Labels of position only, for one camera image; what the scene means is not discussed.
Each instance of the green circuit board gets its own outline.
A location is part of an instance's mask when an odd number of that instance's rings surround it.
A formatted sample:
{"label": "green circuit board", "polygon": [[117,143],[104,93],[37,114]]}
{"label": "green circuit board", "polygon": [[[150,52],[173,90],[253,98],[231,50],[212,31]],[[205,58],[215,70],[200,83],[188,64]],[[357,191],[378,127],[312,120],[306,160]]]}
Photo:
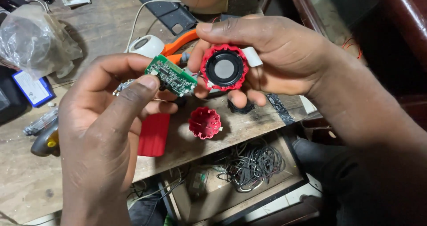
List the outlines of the green circuit board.
{"label": "green circuit board", "polygon": [[182,97],[197,85],[197,81],[169,61],[163,55],[153,58],[145,70],[145,74],[156,75],[160,80],[160,90],[168,89],[175,95]]}

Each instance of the wooden workbench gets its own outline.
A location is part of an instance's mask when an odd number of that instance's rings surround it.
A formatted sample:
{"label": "wooden workbench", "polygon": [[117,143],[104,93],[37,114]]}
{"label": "wooden workbench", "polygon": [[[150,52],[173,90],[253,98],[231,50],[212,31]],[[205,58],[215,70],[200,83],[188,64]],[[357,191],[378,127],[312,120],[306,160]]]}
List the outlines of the wooden workbench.
{"label": "wooden workbench", "polygon": [[[256,13],[250,6],[256,0],[230,0],[234,15]],[[99,55],[124,51],[138,0],[92,0],[91,5],[70,10],[52,7],[53,14],[70,28],[70,34],[83,49],[83,60],[77,60],[76,69],[66,79],[50,78],[57,96],[52,102],[59,104],[72,86],[67,80],[75,79],[90,61]],[[165,43],[173,35],[146,9],[143,9],[135,30],[135,37],[153,34]],[[296,121],[307,116],[298,96],[281,96],[281,100]],[[189,114],[198,106],[216,109],[221,116],[223,131],[212,140],[195,138],[188,130]],[[28,110],[23,116],[0,126],[0,211],[19,223],[25,223],[62,208],[61,158],[36,157],[30,153],[35,140],[22,130],[40,118],[49,108]],[[170,120],[167,146],[163,157],[138,157],[134,181],[141,180],[183,163],[219,151],[249,138],[284,126],[275,109],[268,104],[249,114],[232,114],[227,108],[226,96],[201,100],[189,97],[186,106]],[[0,220],[0,225],[9,225]]]}

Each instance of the finger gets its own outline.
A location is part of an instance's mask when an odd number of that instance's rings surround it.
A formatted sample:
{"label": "finger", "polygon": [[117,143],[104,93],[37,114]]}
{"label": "finger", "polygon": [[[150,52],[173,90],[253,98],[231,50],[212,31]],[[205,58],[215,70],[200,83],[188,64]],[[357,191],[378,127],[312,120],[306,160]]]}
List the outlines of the finger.
{"label": "finger", "polygon": [[228,93],[228,99],[239,109],[244,108],[247,103],[246,95],[240,89],[230,91]]}
{"label": "finger", "polygon": [[194,95],[198,98],[206,98],[209,90],[206,87],[206,82],[202,77],[197,77],[197,85],[194,89]]}
{"label": "finger", "polygon": [[151,101],[139,114],[140,119],[144,120],[151,114],[174,114],[178,111],[178,105],[162,100]]}
{"label": "finger", "polygon": [[156,95],[160,82],[156,76],[144,75],[120,92],[91,127],[104,133],[127,134],[132,122]]}
{"label": "finger", "polygon": [[178,98],[177,95],[173,94],[169,90],[158,91],[155,96],[157,99],[165,100],[165,101],[174,101]]}
{"label": "finger", "polygon": [[189,60],[187,62],[187,68],[192,73],[197,73],[200,71],[200,64],[203,59],[203,55],[205,54],[206,49],[210,47],[211,47],[211,44],[204,40],[199,40],[197,44],[194,46],[189,56]]}
{"label": "finger", "polygon": [[278,36],[275,35],[278,32],[275,27],[281,26],[280,23],[274,23],[272,18],[270,23],[265,23],[265,18],[253,16],[229,18],[216,23],[199,23],[196,32],[200,39],[211,44],[229,43],[262,50],[263,45]]}
{"label": "finger", "polygon": [[119,53],[95,59],[75,83],[75,87],[88,92],[98,92],[113,81],[136,79],[144,74],[152,59],[136,53]]}
{"label": "finger", "polygon": [[259,107],[264,107],[267,103],[266,97],[262,92],[249,89],[246,92],[246,96],[248,97],[248,100]]}

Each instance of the floor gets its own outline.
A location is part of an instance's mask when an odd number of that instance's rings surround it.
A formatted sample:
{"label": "floor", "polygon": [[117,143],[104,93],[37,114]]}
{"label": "floor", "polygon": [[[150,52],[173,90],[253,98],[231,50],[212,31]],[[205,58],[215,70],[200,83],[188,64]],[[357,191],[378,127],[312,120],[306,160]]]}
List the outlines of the floor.
{"label": "floor", "polygon": [[283,208],[292,206],[299,202],[299,197],[303,194],[307,196],[317,196],[322,197],[322,193],[317,191],[314,187],[316,187],[318,190],[322,190],[322,186],[320,183],[314,179],[310,174],[307,174],[308,179],[310,180],[310,183],[307,183],[306,185],[297,188],[296,190],[286,194],[285,196],[282,196],[273,202],[270,202],[267,205],[264,205],[263,207],[260,207],[259,209],[253,211],[252,213],[249,213],[245,216],[245,221],[253,221],[255,219],[258,219],[260,217],[264,217],[268,214],[272,214],[278,210],[281,210]]}

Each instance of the white tape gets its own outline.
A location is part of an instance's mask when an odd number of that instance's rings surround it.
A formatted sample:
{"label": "white tape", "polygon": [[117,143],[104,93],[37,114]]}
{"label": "white tape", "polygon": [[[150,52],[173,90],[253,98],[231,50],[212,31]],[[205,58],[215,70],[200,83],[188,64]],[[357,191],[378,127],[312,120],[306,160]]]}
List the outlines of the white tape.
{"label": "white tape", "polygon": [[257,54],[257,51],[253,47],[247,47],[242,49],[242,52],[245,54],[246,59],[248,59],[249,66],[251,67],[257,67],[259,65],[262,65],[263,62],[261,61],[260,57]]}
{"label": "white tape", "polygon": [[129,52],[141,54],[147,58],[153,59],[161,54],[164,48],[164,43],[156,36],[147,35],[136,40],[129,47]]}

